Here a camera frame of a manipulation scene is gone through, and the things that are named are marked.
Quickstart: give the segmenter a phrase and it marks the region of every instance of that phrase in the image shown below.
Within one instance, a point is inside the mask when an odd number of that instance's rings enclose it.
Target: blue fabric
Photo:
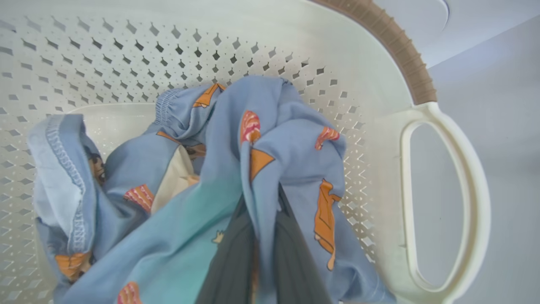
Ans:
[[[335,221],[332,267],[329,266],[332,254],[315,238],[322,185],[331,184],[327,195],[336,199],[345,190],[342,162],[345,141],[336,132],[332,133],[333,137],[321,137],[332,125],[304,105],[296,89],[280,78],[244,77],[225,91],[216,90],[206,107],[194,107],[207,89],[208,86],[173,89],[160,95],[156,121],[144,135],[126,142],[110,155],[103,189],[94,187],[94,192],[105,196],[96,200],[98,207],[109,208],[94,210],[92,218],[99,225],[93,227],[100,234],[91,244],[94,252],[94,247],[102,242],[108,250],[101,250],[103,254],[90,270],[63,290],[55,302],[116,303],[119,293],[129,290],[142,303],[193,303],[217,251],[219,234],[226,229],[244,194],[260,246],[257,303],[275,304],[272,252],[279,209],[278,183],[283,185],[333,302],[395,302],[365,257],[337,203],[330,204]],[[247,114],[256,114],[257,119],[246,124]],[[247,130],[255,131],[242,137]],[[121,195],[130,187],[143,183],[149,188],[159,186],[166,161],[161,163],[158,158],[170,159],[175,143],[156,136],[160,131],[188,146],[205,144],[206,157],[198,184],[178,194],[160,212],[150,218],[142,217],[139,222],[134,214],[117,209]],[[76,148],[82,142],[75,140],[66,145]],[[261,159],[267,161],[254,171],[256,160]],[[141,211],[137,206],[131,207],[131,212]],[[101,217],[110,226],[100,227]],[[137,229],[131,229],[129,234],[115,233],[109,239],[105,233],[117,229],[115,221],[131,221],[129,227]],[[59,234],[56,226],[46,228],[47,233],[40,232],[46,239]],[[66,237],[56,239],[65,242]]]

